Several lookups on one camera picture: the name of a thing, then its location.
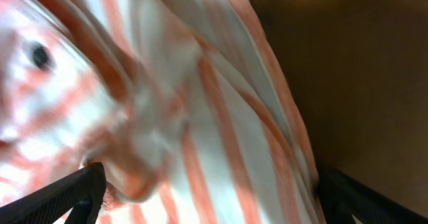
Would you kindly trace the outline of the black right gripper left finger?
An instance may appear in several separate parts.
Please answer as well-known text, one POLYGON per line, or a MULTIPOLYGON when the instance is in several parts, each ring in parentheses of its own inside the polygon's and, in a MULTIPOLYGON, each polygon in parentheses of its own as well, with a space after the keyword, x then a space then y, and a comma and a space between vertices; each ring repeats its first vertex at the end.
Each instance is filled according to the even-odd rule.
POLYGON ((104 167, 95 162, 2 207, 1 224, 54 223, 66 213, 66 224, 93 224, 105 192, 104 167))

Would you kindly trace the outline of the red white striped shirt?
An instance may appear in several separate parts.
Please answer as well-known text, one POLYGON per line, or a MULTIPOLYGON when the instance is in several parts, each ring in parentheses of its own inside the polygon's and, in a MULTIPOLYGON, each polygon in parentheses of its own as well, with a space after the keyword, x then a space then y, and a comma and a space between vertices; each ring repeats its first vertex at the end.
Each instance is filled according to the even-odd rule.
POLYGON ((104 165, 101 223, 323 223, 249 0, 1 0, 1 204, 104 165))

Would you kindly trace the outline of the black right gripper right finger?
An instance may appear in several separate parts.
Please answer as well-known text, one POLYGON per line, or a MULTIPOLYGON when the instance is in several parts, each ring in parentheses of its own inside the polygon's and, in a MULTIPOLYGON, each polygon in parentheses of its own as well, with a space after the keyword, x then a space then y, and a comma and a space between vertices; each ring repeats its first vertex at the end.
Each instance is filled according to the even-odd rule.
POLYGON ((328 224, 427 224, 423 217, 337 169, 318 171, 318 197, 328 224))

